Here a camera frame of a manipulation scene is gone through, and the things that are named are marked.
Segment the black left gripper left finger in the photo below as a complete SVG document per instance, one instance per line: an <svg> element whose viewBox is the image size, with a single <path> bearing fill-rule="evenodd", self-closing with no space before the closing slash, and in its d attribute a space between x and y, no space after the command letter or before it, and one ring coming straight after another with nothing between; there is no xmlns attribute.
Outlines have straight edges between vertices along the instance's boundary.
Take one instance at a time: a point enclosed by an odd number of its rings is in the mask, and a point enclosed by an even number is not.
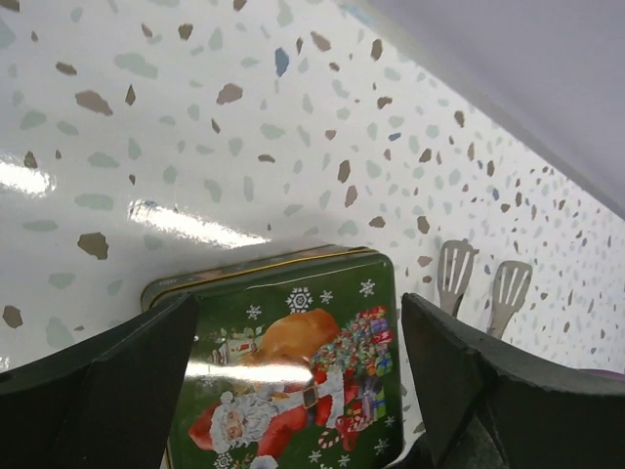
<svg viewBox="0 0 625 469"><path fill-rule="evenodd" d="M3 372L2 467L159 467L198 314L182 295Z"/></svg>

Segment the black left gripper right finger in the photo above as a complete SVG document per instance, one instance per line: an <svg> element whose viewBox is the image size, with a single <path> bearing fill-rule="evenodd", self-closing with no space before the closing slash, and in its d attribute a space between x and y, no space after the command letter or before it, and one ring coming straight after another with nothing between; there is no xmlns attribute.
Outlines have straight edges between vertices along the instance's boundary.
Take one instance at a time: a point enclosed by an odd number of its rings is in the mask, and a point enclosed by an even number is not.
<svg viewBox="0 0 625 469"><path fill-rule="evenodd" d="M400 467L623 467L623 374L549 362L417 294L401 324L424 433Z"/></svg>

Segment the silver metal tongs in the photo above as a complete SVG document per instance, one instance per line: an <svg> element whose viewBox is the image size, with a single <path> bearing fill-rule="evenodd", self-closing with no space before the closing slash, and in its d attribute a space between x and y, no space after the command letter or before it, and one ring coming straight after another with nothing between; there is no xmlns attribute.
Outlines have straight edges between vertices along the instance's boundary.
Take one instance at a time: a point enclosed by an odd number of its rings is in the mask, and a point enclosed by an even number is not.
<svg viewBox="0 0 625 469"><path fill-rule="evenodd" d="M462 302L469 292L478 251L466 240L449 239L442 243L437 263L439 307L458 318ZM514 315L521 311L533 277L530 264L504 260L487 284L486 310L489 312L486 333L499 340Z"/></svg>

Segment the green christmas cookie tin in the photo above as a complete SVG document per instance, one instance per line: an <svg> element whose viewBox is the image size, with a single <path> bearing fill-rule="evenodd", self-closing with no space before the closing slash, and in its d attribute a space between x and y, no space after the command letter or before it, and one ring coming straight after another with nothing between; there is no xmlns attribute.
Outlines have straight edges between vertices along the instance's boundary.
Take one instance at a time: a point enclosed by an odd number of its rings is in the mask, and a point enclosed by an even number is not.
<svg viewBox="0 0 625 469"><path fill-rule="evenodd" d="M366 246L347 247L337 244L326 244L274 256L263 256L254 260L246 260L245 262L225 264L204 271L159 278L148 284L143 290L140 305L142 311L145 312L163 295L189 289L197 285L282 268L297 263L309 263L321 259L341 258L364 253L377 253L377 250Z"/></svg>

